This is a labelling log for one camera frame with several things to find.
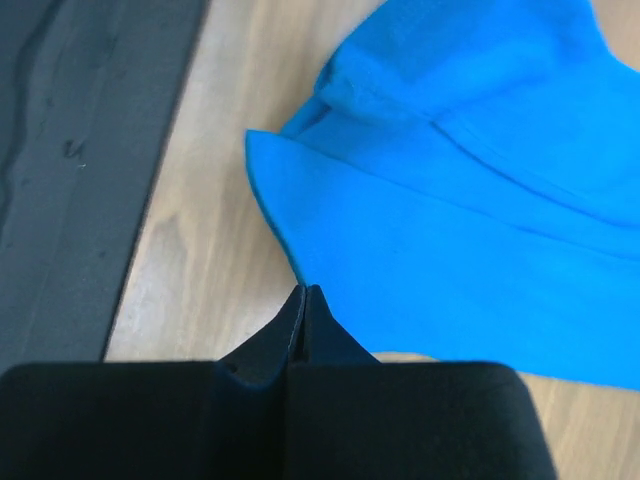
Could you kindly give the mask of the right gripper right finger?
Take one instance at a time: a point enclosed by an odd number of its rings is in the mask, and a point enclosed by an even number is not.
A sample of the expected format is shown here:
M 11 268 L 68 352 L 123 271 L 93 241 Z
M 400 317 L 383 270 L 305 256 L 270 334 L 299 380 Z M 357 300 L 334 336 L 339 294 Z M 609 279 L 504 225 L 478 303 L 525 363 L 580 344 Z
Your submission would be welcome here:
M 528 388 L 490 362 L 383 363 L 305 293 L 287 368 L 291 479 L 553 479 Z

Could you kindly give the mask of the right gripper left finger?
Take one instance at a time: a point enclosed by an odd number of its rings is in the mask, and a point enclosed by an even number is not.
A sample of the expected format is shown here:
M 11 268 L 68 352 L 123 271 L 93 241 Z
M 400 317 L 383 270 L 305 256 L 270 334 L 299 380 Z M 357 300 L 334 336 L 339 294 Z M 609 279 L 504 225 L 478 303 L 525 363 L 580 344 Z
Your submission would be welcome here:
M 278 479 L 285 369 L 304 313 L 217 361 L 31 363 L 1 378 L 5 479 Z

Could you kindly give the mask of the blue t shirt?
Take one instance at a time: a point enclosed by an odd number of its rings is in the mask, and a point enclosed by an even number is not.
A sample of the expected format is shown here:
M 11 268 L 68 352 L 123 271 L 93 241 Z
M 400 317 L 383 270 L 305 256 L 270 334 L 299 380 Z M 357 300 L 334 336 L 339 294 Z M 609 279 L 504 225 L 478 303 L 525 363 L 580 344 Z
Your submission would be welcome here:
M 639 75 L 589 2 L 388 1 L 245 151 L 367 349 L 638 388 Z

